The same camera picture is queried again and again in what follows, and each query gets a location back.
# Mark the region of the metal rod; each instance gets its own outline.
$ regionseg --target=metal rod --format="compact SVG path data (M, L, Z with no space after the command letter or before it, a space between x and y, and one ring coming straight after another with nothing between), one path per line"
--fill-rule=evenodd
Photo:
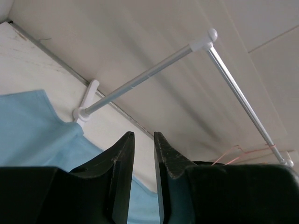
M96 110L100 109L101 107L105 106L106 104L112 102L122 94L128 92L129 90L133 89L135 86L139 85L140 83L144 82L145 80L149 79L153 75L157 74L161 70L165 69L169 65L175 63L182 57L185 57L186 55L190 54L192 52L192 49L190 48L190 45L185 46L178 52L174 53L173 55L169 56L168 58L164 59L151 69L143 72L139 76L133 78L131 81L128 81L118 89L114 90L104 98L100 99L98 102L94 103L90 107L86 108L84 110L85 114L88 116L95 112Z
M216 49L212 46L207 51L207 53L211 57L212 61L216 65L217 69L219 70L219 72L221 73L221 75L223 76L223 78L225 79L227 84L229 85L230 89L233 91L233 93L235 94L235 96L239 100L240 104L242 105L242 107L244 108L244 110L246 111L246 113L248 114L250 119L252 120L253 124L256 126L256 128L260 132L263 139L267 142L267 144L271 148L272 152L274 153L274 155L278 159L279 163L283 164L283 165L287 165L285 159L282 157L280 152L277 150L277 148L276 148L274 142L272 141L271 137L269 136L266 129L262 125L260 119L257 117L256 113L254 112L254 110L250 106L249 102L247 101L247 99L245 98L245 96L242 93L241 89L239 88L238 84L234 80L233 76L230 74L229 70L225 66L224 62L222 61L221 57L217 53Z

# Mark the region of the black plastic object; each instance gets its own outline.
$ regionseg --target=black plastic object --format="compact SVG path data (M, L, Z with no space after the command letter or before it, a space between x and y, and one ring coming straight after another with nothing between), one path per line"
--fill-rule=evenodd
M154 137L160 223L299 223L299 177L290 168L196 165Z
M1 224L126 224L135 139L67 173L55 167L0 168Z

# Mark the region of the red string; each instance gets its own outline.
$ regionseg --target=red string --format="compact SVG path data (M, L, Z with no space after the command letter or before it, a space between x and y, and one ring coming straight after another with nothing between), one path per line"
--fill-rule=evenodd
M239 146L239 145L233 146L232 148L230 148L229 150L227 150L224 154L222 154L222 156L220 156L220 157L219 157L219 158L212 164L212 166L215 165L221 158L223 158L227 153L229 153L230 151L232 151L232 150L235 149L235 148L240 149L243 153L242 153L240 156L234 158L233 160L227 162L227 163L224 164L224 165L231 164L231 163L233 163L234 161L236 161L236 160L240 159L241 157L243 157L243 156L245 156L245 155L248 155L248 154L250 154L250 153L256 153L256 152L260 152L260 151L263 151L263 150L266 150L266 149L271 149L271 148L275 147L276 145L274 144L274 145L272 145L272 146L269 146L269 145L267 145L267 146L268 146L267 148L256 149L256 150L252 150L252 151L249 151L249 152L245 152L245 151L242 149L242 147Z

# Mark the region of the ceiling panel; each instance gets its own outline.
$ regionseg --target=ceiling panel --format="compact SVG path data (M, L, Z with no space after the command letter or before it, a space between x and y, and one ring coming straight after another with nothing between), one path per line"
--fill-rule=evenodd
M110 93L214 27L219 54L273 138L286 131L222 1L15 0L10 18ZM189 158L210 160L262 138L204 52L194 53L115 103Z
M224 2L248 51L299 25L298 0Z
M298 149L299 28L271 41L250 55L288 132Z

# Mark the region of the blue fabric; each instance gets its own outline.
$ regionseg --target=blue fabric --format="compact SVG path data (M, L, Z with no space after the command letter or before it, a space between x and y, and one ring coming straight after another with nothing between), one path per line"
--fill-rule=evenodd
M63 122L44 90L0 96L0 166L57 166L67 172L102 152L77 123ZM128 224L157 224L157 194L132 180Z

